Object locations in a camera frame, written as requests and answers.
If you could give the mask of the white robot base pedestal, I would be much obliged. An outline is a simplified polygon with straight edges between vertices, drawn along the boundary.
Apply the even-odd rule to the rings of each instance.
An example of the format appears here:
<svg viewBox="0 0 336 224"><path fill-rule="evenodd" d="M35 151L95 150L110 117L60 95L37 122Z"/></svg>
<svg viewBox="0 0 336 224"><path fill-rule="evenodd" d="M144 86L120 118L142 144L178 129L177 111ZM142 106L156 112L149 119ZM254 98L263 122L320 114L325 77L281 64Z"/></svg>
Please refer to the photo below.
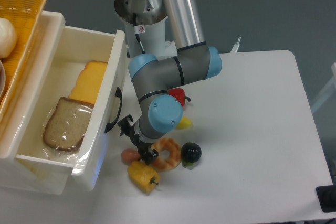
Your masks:
<svg viewBox="0 0 336 224"><path fill-rule="evenodd" d="M115 0L114 7L124 23L129 57L144 52L166 56L167 12L163 0Z"/></svg>

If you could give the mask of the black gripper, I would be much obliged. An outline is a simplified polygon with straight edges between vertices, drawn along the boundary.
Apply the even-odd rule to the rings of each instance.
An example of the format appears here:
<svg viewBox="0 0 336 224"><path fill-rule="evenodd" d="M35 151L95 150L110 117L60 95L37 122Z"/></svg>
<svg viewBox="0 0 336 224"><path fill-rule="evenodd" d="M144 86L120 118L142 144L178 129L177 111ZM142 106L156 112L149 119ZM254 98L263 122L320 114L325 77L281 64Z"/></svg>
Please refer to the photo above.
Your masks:
<svg viewBox="0 0 336 224"><path fill-rule="evenodd" d="M146 137L139 125L139 121L134 124L132 115L127 115L121 119L117 125L120 128L120 136L129 136L131 142L137 147L140 157L138 161L144 161L146 165L150 165L159 156L159 153L155 149L151 149L152 139Z"/></svg>

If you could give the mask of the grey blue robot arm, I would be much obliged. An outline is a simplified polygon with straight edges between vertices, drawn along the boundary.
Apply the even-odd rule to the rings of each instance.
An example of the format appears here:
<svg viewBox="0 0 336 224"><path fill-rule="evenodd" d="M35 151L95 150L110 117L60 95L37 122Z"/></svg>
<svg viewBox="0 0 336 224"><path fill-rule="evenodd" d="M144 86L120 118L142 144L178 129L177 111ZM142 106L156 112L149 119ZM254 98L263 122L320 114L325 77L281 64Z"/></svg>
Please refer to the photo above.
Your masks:
<svg viewBox="0 0 336 224"><path fill-rule="evenodd" d="M128 65L141 116L120 120L121 133L151 164L152 145L176 128L183 109L169 90L218 75L222 60L205 41L195 0L115 0L129 46Z"/></svg>

